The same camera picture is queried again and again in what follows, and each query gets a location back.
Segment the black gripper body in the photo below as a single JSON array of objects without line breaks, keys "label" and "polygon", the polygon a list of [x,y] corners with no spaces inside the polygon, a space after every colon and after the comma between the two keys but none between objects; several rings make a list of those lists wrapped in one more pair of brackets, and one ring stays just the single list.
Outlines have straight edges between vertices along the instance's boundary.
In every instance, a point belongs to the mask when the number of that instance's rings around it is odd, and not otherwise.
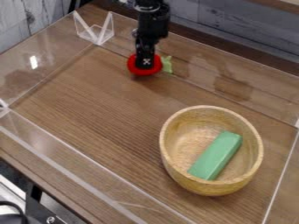
[{"label": "black gripper body", "polygon": [[133,9],[137,11],[135,44],[137,46],[153,46],[160,39],[168,37],[169,4],[164,0],[135,0]]}]

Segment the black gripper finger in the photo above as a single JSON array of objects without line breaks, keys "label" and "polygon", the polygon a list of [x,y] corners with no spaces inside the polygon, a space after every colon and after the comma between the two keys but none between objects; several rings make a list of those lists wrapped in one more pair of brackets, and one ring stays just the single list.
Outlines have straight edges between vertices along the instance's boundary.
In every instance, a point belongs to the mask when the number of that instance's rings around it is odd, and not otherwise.
[{"label": "black gripper finger", "polygon": [[155,47],[152,45],[136,45],[135,66],[144,70],[155,66]]}]

